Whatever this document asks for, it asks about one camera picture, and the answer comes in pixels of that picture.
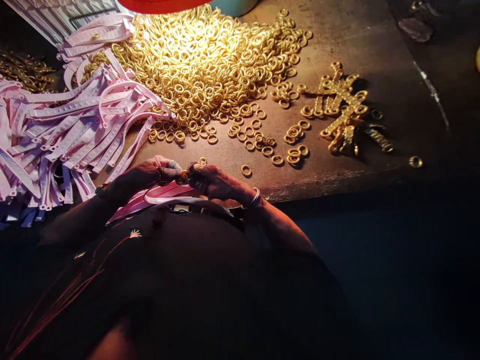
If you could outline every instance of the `wooden table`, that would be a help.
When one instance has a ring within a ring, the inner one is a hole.
[[[384,113],[382,123],[387,126],[387,137],[395,146],[395,151],[384,154],[372,140],[362,136],[358,142],[360,159],[333,156],[327,150],[329,142],[319,139],[319,132],[332,119],[315,119],[311,121],[312,129],[305,132],[301,141],[301,144],[310,149],[311,154],[305,159],[304,165],[299,169],[288,164],[275,167],[260,152],[248,152],[243,143],[229,138],[227,130],[230,124],[218,123],[216,145],[209,145],[205,140],[194,142],[189,138],[183,147],[165,141],[155,144],[147,142],[133,164],[162,154],[177,160],[181,166],[186,166],[190,161],[203,156],[209,163],[215,163],[248,184],[257,186],[272,202],[431,180],[449,176],[453,170],[458,171],[463,169],[463,165],[471,164],[466,157],[459,160],[459,151],[464,151],[465,147],[458,144],[463,144],[465,136],[472,138],[471,134],[466,134],[472,128],[464,128],[465,123],[459,120],[460,109],[454,99],[462,100],[463,107],[474,106],[472,100],[475,97],[477,101],[480,99],[480,75],[475,71],[474,65],[474,54],[478,46],[478,43],[476,46],[474,44],[475,36],[471,36],[470,43],[460,43],[457,41],[459,35],[450,33],[447,39],[442,39],[444,44],[441,45],[435,43],[435,37],[432,39],[433,45],[409,44],[417,50],[428,49],[430,61],[428,56],[416,58],[420,58],[418,63],[421,67],[425,66],[427,73],[430,64],[439,66],[436,63],[438,59],[433,54],[448,59],[442,60],[445,66],[450,67],[443,70],[446,78],[437,72],[430,78],[438,87],[440,99],[445,104],[450,122],[450,130],[447,131],[439,107],[414,66],[414,52],[411,53],[412,49],[406,45],[411,40],[397,28],[387,1],[261,0],[244,16],[244,20],[248,23],[271,23],[280,8],[289,9],[298,28],[314,33],[314,38],[300,52],[301,61],[296,66],[298,75],[291,79],[294,86],[304,83],[310,88],[316,88],[320,76],[332,73],[330,63],[333,61],[342,62],[347,74],[360,73],[363,80],[358,81],[358,90],[367,89],[369,105]],[[453,50],[456,51],[457,59],[462,58],[461,68],[455,67],[452,54],[448,56]],[[462,77],[452,78],[452,68],[455,74]],[[465,77],[468,77],[467,89],[463,89]],[[461,95],[465,91],[468,92],[467,99]],[[267,113],[261,130],[277,139],[276,154],[286,155],[290,148],[282,141],[286,130],[303,118],[300,109],[314,102],[314,99],[302,96],[290,109],[283,110],[278,103],[272,101],[270,94],[267,99],[259,101],[260,107]],[[469,114],[478,119],[478,112],[473,114],[469,110]],[[135,136],[136,132],[131,131],[125,149]],[[409,158],[414,155],[423,159],[424,168],[413,169],[409,166]],[[243,164],[251,166],[251,178],[245,179],[242,176]],[[111,169],[100,174],[95,182],[103,182],[110,171]]]

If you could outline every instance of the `bracelet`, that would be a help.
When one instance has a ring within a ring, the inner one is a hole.
[[[253,190],[256,190],[256,194],[255,194],[255,197],[253,198],[253,200],[251,201],[250,205],[248,205],[247,207],[243,206],[244,209],[249,209],[251,208],[255,202],[259,199],[260,197],[260,190],[257,188],[257,187],[254,187]]]

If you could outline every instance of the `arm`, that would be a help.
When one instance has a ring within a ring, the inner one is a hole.
[[[193,170],[197,177],[192,178],[192,187],[203,189],[209,198],[233,199],[248,207],[248,211],[259,219],[272,246],[317,253],[307,235],[287,215],[261,197],[252,203],[257,192],[251,186],[223,172],[216,165],[195,164]],[[203,184],[198,175],[204,179]]]
[[[157,155],[130,169],[108,186],[108,198],[126,204],[139,191],[157,184],[161,180],[158,169],[166,168],[170,161]],[[112,202],[94,196],[48,225],[40,245],[82,245],[99,234],[117,210]]]

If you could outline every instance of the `red lamp shade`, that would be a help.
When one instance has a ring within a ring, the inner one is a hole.
[[[118,0],[127,9],[141,14],[169,14],[193,9],[212,0]]]

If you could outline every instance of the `forearm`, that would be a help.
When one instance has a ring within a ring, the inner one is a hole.
[[[255,192],[248,191],[240,201],[248,206],[255,197]],[[317,253],[315,246],[305,233],[285,213],[259,198],[253,207],[248,209],[259,220],[265,234],[274,248]]]
[[[111,183],[107,191],[115,198],[127,202],[139,190],[128,186],[122,175]],[[117,210],[117,206],[94,196],[47,226],[40,245],[82,245],[96,237]]]

